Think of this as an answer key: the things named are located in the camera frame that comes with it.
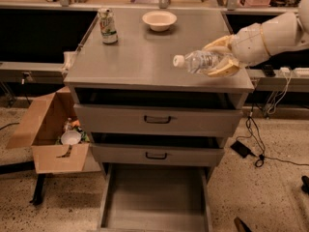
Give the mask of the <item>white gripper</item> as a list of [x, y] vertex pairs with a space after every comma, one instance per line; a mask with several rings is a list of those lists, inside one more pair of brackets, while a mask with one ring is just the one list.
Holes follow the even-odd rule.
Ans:
[[207, 72], [209, 77], [224, 77], [236, 73], [241, 61], [248, 66], [256, 66], [270, 57], [263, 39], [262, 25], [254, 23], [243, 27], [234, 36], [223, 36], [203, 47], [205, 51], [231, 53], [225, 56], [214, 68]]

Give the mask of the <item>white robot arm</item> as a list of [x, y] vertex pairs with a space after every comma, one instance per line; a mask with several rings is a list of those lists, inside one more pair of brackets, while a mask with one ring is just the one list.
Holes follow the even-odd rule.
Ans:
[[221, 54], [223, 59], [203, 73], [209, 77], [228, 76], [277, 54], [308, 48], [309, 0], [301, 0], [296, 13], [286, 12], [266, 22], [251, 24], [205, 45], [204, 51]]

